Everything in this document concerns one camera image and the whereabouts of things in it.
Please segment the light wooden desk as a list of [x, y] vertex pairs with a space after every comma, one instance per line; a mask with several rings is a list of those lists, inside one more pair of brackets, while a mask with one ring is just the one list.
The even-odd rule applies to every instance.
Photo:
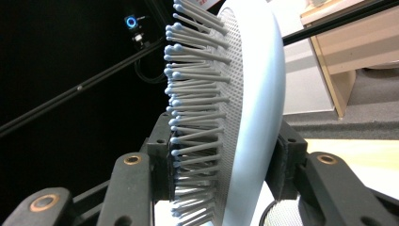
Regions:
[[344, 116], [355, 70], [399, 67], [399, 0], [327, 0], [300, 15], [310, 27], [329, 19], [351, 22], [311, 37], [338, 116]]

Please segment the black metal rail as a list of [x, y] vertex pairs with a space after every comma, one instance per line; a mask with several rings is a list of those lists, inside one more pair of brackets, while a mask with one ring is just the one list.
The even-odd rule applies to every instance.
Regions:
[[341, 16], [287, 35], [282, 38], [282, 42], [284, 46], [287, 46], [397, 6], [399, 6], [399, 0], [375, 0], [372, 3], [366, 3], [360, 8], [350, 10]]

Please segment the light blue hairbrush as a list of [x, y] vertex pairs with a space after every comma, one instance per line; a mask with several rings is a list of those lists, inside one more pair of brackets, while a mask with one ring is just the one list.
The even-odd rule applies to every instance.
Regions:
[[249, 226], [285, 100], [282, 37], [266, 0], [213, 14], [173, 0], [164, 74], [177, 226]]

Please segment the black mesh pen holder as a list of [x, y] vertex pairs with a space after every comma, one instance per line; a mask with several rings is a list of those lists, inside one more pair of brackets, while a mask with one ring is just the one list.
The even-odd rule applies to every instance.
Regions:
[[264, 209], [258, 226], [303, 226], [298, 200], [272, 201]]

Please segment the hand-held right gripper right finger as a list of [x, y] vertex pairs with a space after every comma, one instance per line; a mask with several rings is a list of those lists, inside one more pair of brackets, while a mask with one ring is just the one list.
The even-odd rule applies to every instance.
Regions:
[[286, 121], [282, 121], [265, 177], [276, 201], [296, 199], [296, 166], [305, 161], [307, 147], [305, 139]]

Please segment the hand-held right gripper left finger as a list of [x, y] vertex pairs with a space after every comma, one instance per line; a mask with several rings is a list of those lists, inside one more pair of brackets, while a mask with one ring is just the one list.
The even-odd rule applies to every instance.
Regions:
[[164, 112], [156, 121], [147, 141], [152, 162], [153, 196], [158, 201], [169, 201], [174, 193], [172, 158], [170, 157], [171, 116]]

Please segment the black slanted metal bar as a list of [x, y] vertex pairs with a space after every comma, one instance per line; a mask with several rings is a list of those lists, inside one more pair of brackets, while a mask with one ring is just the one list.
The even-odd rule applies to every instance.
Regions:
[[106, 78], [110, 77], [111, 75], [121, 71], [122, 69], [125, 69], [129, 65], [138, 61], [142, 57], [146, 57], [147, 55], [154, 52], [155, 50], [160, 49], [165, 44], [165, 42], [166, 41], [163, 39], [157, 40], [156, 42], [150, 44], [144, 50], [141, 50], [138, 53], [125, 58], [124, 60], [111, 66], [110, 68], [90, 77], [88, 80], [79, 83], [78, 85], [57, 95], [56, 97], [52, 98], [51, 100], [49, 100], [37, 107], [34, 107], [33, 109], [27, 111], [23, 115], [17, 117], [16, 119], [0, 126], [0, 138], [5, 137], [8, 134], [12, 133], [13, 131], [25, 126], [29, 122], [37, 119], [38, 117], [51, 111], [52, 109], [58, 107], [59, 105], [62, 105], [63, 103], [69, 101], [70, 99], [74, 98], [75, 96], [80, 95], [81, 93], [84, 93], [85, 91], [96, 86], [97, 84], [104, 81]]

